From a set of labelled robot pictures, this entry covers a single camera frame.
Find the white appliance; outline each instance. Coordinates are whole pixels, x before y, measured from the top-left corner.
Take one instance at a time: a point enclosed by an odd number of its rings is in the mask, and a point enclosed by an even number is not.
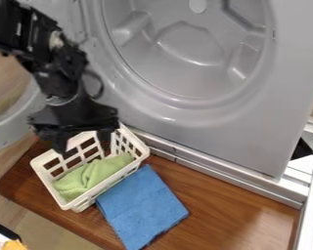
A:
[[[313,173],[288,165],[313,107],[313,0],[21,2],[88,53],[97,102],[154,153],[302,207]],[[0,148],[41,106],[30,85],[0,119]]]

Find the green towel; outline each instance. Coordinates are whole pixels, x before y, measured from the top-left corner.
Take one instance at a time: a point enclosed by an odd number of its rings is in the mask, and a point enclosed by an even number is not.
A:
[[[53,182],[53,187],[62,198],[69,202],[132,161],[133,157],[129,153],[103,160],[95,159],[93,162],[84,164]]]

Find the white plastic basket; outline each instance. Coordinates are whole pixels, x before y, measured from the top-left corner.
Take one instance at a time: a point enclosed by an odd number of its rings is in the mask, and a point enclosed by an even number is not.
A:
[[[71,202],[66,202],[52,186],[66,173],[95,158],[113,157],[123,152],[129,152],[135,160]],[[108,153],[102,148],[96,132],[83,132],[69,139],[64,155],[51,149],[31,160],[30,165],[63,210],[80,213],[94,204],[98,195],[134,173],[149,155],[150,149],[120,124],[120,128],[112,133]]]

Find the blue towel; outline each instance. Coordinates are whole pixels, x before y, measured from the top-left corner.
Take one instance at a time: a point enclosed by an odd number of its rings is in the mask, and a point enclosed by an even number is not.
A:
[[[128,250],[148,245],[189,215],[149,165],[100,195],[96,204]]]

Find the washing machine door opening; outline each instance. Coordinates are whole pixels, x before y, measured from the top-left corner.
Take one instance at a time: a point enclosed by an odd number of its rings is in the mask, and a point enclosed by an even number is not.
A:
[[[114,0],[102,1],[102,15],[118,54],[147,84],[213,100],[248,84],[272,29],[266,2]]]

